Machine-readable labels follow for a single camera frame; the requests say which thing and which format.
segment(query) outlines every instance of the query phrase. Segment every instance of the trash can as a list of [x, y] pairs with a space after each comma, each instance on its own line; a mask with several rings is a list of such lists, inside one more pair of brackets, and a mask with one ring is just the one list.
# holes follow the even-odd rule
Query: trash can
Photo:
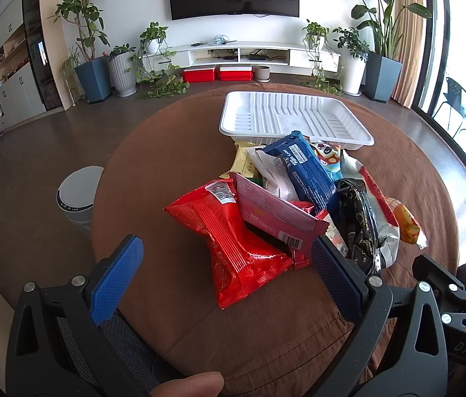
[[103, 167], [91, 165], [71, 173], [60, 185], [57, 203], [68, 220], [89, 236], [93, 200], [101, 179]]

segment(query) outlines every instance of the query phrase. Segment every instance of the curtain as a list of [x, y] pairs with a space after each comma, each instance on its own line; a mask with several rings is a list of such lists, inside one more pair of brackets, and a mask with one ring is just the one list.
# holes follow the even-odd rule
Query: curtain
[[[425, 0], [397, 0], [396, 13], [400, 12], [402, 6], [415, 2], [426, 6]], [[392, 98], [404, 107], [411, 108], [424, 55], [425, 19], [404, 10], [400, 15], [399, 24], [402, 39], [396, 59], [403, 66]]]

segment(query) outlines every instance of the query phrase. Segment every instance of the red box with white lid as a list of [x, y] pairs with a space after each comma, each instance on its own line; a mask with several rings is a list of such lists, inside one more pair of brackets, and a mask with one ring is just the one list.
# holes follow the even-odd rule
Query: red box with white lid
[[213, 82], [215, 77], [216, 66], [187, 68], [183, 71], [183, 80], [189, 83], [195, 82]]
[[253, 78], [252, 67], [222, 66], [218, 71], [220, 80], [251, 80]]

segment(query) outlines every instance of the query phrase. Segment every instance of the round brown table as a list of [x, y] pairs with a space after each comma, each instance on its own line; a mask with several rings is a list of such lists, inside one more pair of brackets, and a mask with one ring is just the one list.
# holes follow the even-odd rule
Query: round brown table
[[[221, 371], [224, 395], [301, 396], [352, 327], [340, 317], [316, 271], [285, 272], [220, 310], [204, 238], [163, 211], [230, 168], [234, 143], [218, 126], [232, 90], [323, 95], [283, 84], [237, 85], [186, 97], [145, 120], [120, 144], [102, 174], [93, 208], [95, 258], [109, 256], [126, 234], [141, 238], [145, 258], [119, 309], [181, 372]], [[424, 253], [454, 272], [457, 221], [436, 169], [393, 124], [342, 101], [375, 139], [374, 146], [350, 155], [365, 165], [386, 196], [402, 201], [420, 221], [430, 242]], [[420, 253], [400, 243], [395, 264], [383, 270], [384, 280], [412, 287], [411, 266]], [[374, 372], [391, 331], [388, 324], [365, 376]]]

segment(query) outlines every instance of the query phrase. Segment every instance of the tv stand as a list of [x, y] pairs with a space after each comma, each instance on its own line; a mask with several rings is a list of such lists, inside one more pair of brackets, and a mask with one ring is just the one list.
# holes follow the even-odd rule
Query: tv stand
[[[232, 42], [225, 45], [200, 46], [176, 46], [170, 47], [169, 51], [176, 51], [176, 55], [170, 58], [173, 65], [181, 68], [198, 66], [221, 66], [221, 65], [247, 65], [247, 66], [270, 66], [272, 72], [305, 74], [310, 75], [313, 68], [311, 55], [306, 51], [303, 44], [276, 43], [276, 42]], [[249, 59], [253, 53], [265, 55], [266, 60], [254, 61]], [[143, 57], [145, 68], [164, 68], [169, 58], [161, 53], [146, 55]], [[325, 48], [320, 52], [323, 69], [335, 73], [338, 71], [340, 54]]]

